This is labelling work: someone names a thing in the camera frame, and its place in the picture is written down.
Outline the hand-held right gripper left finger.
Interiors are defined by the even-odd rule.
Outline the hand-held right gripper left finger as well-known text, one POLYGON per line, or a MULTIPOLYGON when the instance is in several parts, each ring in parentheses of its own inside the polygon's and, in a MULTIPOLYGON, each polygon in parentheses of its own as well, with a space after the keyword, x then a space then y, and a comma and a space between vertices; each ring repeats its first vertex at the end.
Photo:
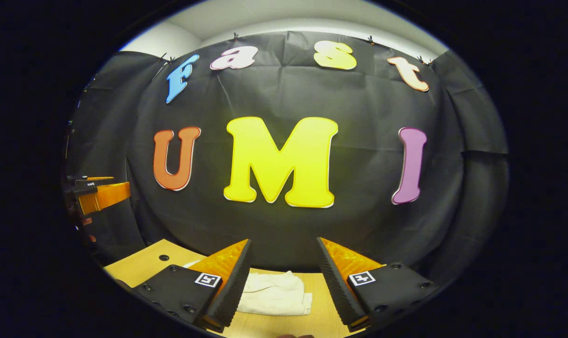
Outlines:
POLYGON ((175 320, 223 332, 232 323, 251 268, 251 240, 188 268, 169 265, 132 288, 132 295, 175 320))

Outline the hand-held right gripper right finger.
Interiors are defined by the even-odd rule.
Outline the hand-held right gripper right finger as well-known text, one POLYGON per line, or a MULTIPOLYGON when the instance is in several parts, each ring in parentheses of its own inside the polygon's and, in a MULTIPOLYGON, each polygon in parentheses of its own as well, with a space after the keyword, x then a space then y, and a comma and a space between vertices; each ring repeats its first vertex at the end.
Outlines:
POLYGON ((417 310, 440 289, 402 262, 378 263, 318 237, 319 267, 349 331, 380 329, 417 310))

